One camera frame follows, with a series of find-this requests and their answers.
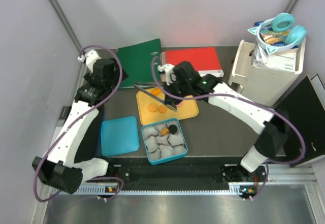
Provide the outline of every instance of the yellow tray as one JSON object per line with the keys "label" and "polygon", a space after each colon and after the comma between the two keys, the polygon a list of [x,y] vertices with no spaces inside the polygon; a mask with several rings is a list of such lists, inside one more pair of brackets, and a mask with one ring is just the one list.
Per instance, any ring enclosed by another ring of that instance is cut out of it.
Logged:
{"label": "yellow tray", "polygon": [[[160,99],[165,99],[165,94],[161,92],[157,95]],[[157,111],[150,112],[148,111],[148,106],[151,103],[156,104],[158,107],[162,105],[162,103],[158,102],[154,98],[150,97],[149,95],[139,91],[137,93],[137,103],[138,103],[138,110],[140,116],[140,122],[142,125],[148,125],[159,121],[164,121],[170,118],[177,118],[178,120],[183,120],[191,117],[195,117],[199,113],[199,108],[197,102],[195,100],[190,101],[183,101],[182,105],[177,107],[177,112],[167,109],[165,113],[160,113]]]}

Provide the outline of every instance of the metal tongs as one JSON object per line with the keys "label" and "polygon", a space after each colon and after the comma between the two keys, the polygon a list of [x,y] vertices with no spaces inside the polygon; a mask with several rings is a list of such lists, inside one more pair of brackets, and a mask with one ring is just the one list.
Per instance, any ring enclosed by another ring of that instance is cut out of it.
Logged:
{"label": "metal tongs", "polygon": [[[159,83],[162,87],[164,87],[164,85],[166,83],[164,82],[160,82]],[[163,105],[165,105],[168,109],[172,110],[172,111],[177,111],[177,107],[176,105],[169,105],[169,104],[165,104],[165,101],[162,100],[161,98],[158,98],[157,96],[153,95],[152,93],[148,92],[146,89],[144,88],[154,88],[157,87],[157,84],[155,82],[147,82],[147,83],[142,83],[142,82],[134,82],[133,86],[135,88],[137,88],[138,90],[142,91],[143,93],[149,95],[150,97],[154,98],[155,100],[159,101],[160,103],[162,103]]]}

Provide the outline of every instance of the headphones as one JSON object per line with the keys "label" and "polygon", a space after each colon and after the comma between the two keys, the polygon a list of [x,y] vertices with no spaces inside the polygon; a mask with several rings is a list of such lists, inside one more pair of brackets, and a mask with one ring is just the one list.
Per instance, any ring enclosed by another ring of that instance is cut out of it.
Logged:
{"label": "headphones", "polygon": [[295,18],[292,14],[289,13],[280,13],[274,18],[268,19],[262,22],[257,27],[252,27],[248,29],[251,34],[256,35],[256,41],[259,46],[267,51],[269,55],[274,52],[290,50],[296,45],[300,45],[304,38],[306,37],[307,31],[303,26],[295,26],[285,39],[285,46],[272,46],[264,42],[263,38],[260,35],[260,31],[266,25],[271,25],[272,30],[277,33],[285,32],[289,30],[295,23]]}

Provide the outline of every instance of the orange object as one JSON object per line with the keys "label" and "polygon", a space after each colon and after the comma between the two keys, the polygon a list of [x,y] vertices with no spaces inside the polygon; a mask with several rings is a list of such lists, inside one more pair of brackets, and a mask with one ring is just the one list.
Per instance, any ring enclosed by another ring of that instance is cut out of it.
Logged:
{"label": "orange object", "polygon": [[[165,100],[165,94],[160,93],[157,95],[159,99]],[[156,123],[159,121],[164,121],[171,118],[177,118],[178,120],[183,120],[191,117],[195,117],[199,113],[199,108],[195,100],[183,101],[183,105],[177,107],[177,112],[173,110],[167,110],[165,113],[159,112],[150,112],[148,106],[150,104],[156,104],[157,106],[162,105],[157,100],[151,96],[139,91],[137,93],[137,104],[140,116],[140,122],[142,125],[148,125]]]}
{"label": "orange object", "polygon": [[154,88],[150,93],[153,94],[153,95],[158,95],[158,94],[161,93],[161,89],[160,88]]}
{"label": "orange object", "polygon": [[168,133],[168,128],[165,127],[161,130],[161,135],[166,135]]}
{"label": "orange object", "polygon": [[157,109],[158,109],[158,106],[156,104],[154,104],[154,103],[151,103],[148,106],[148,111],[150,111],[150,112],[155,112]]}
{"label": "orange object", "polygon": [[159,106],[158,111],[160,113],[165,113],[167,111],[167,107],[166,106]]}

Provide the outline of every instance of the gray wall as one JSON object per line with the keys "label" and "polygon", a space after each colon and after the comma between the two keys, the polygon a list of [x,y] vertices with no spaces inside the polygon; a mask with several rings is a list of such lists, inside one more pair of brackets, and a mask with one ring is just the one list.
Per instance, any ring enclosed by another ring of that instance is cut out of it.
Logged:
{"label": "gray wall", "polygon": [[239,45],[247,29],[289,0],[59,0],[80,42],[118,48],[161,38],[165,47]]}
{"label": "gray wall", "polygon": [[[325,83],[325,12],[324,0],[300,0],[293,11],[296,23],[304,25],[308,34],[306,39],[306,52],[304,59],[304,72],[297,79],[301,81],[306,75],[310,78],[319,74]],[[325,196],[325,159],[313,164],[314,171]]]}
{"label": "gray wall", "polygon": [[0,223],[29,223],[31,163],[70,100],[77,51],[47,0],[0,0]]}

